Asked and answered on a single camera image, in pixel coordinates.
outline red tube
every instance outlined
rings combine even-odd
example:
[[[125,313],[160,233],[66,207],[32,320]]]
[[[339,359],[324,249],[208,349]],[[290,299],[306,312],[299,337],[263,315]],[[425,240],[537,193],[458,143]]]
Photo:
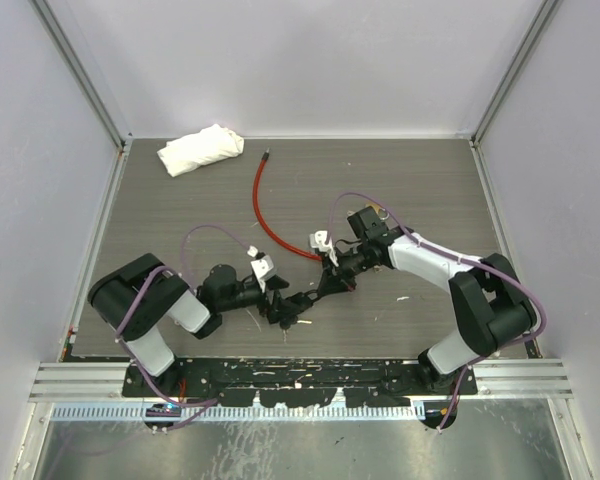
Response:
[[[269,228],[269,225],[267,225],[267,222],[262,216],[262,213],[260,213],[260,205],[258,204],[258,188],[260,187],[260,177],[262,176],[262,171],[264,170],[264,167],[267,164],[267,157],[268,155],[265,154],[265,156],[263,156],[262,160],[260,161],[260,166],[258,167],[258,171],[256,172],[256,178],[253,180],[253,191],[251,193],[251,199],[253,201],[253,211],[255,212],[256,217],[258,218],[260,226],[264,229],[265,232],[267,232],[267,235],[269,235],[281,247],[286,248],[287,250],[295,253],[296,255],[301,255],[303,257],[310,258],[311,260],[316,260],[318,262],[322,261],[322,259],[318,255],[314,255],[313,253],[305,252],[304,250],[301,250],[298,247],[294,247],[293,245],[285,242],[283,239],[277,236],[275,232],[271,230],[271,228]]]

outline orange wire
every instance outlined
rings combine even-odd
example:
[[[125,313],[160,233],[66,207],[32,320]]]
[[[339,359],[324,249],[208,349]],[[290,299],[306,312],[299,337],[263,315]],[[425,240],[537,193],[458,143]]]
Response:
[[[285,242],[278,235],[276,235],[275,232],[271,230],[271,228],[269,228],[269,225],[267,225],[267,222],[265,221],[264,217],[262,216],[262,213],[260,212],[260,205],[258,203],[258,188],[260,186],[260,177],[262,176],[262,171],[264,170],[266,164],[267,159],[266,157],[263,157],[260,161],[258,171],[256,172],[256,178],[253,180],[253,191],[251,194],[251,199],[253,200],[253,211],[255,212],[256,217],[258,218],[260,226],[264,229],[265,232],[267,232],[267,235],[269,235],[281,247],[289,250],[290,252],[295,253],[296,255],[301,255],[311,260],[321,262],[322,259],[320,258],[320,256],[314,255],[313,253],[305,252],[304,250],[301,250],[300,248],[294,247],[293,245]]]

